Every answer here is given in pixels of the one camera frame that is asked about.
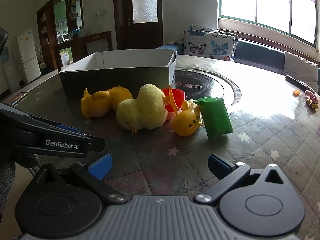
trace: refrigerator door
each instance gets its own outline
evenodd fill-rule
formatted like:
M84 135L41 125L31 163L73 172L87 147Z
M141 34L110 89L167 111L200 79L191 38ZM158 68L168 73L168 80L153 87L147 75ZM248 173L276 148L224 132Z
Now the refrigerator door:
M21 71L24 71L24 75L22 75L22 77L23 81L26 84L29 84L31 81L41 76L38 60L36 57L24 63L23 69Z
M18 45L23 63L36 57L36 50L35 45L33 43L32 31L18 36Z

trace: gray ribbed panel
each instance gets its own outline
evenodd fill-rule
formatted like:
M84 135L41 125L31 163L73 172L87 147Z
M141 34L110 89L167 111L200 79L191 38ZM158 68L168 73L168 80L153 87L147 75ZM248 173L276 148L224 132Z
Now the gray ribbed panel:
M188 196L133 196L124 205L110 206L101 220L81 235L63 240L245 240L227 226L211 206ZM298 240L290 235L285 240ZM24 236L22 240L39 240Z

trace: red plastic bowl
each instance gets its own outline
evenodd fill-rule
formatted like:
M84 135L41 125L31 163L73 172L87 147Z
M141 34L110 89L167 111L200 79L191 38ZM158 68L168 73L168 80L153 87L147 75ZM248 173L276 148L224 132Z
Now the red plastic bowl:
M186 99L186 94L185 94L185 92L183 92L180 89L172 88L171 90L172 90L174 100L176 101L176 105L178 107L178 110L180 110L181 106L182 106L182 102ZM169 96L169 89L168 88L162 89L162 92L164 93L164 95L166 97ZM173 112L173 108L171 105L167 105L165 107L165 109L167 109L168 112Z

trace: white refrigerator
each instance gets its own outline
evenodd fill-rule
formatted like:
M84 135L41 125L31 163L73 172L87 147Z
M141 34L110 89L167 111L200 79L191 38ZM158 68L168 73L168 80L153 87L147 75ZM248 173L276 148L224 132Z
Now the white refrigerator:
M18 62L21 76L25 84L29 84L41 76L32 31L28 31L18 37L19 54Z

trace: green plastic wrapper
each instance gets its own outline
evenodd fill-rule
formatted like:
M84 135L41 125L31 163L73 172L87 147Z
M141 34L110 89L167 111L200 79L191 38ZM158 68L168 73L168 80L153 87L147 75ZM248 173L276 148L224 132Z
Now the green plastic wrapper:
M222 98L201 98L195 101L199 105L209 141L217 135L233 133L231 121Z

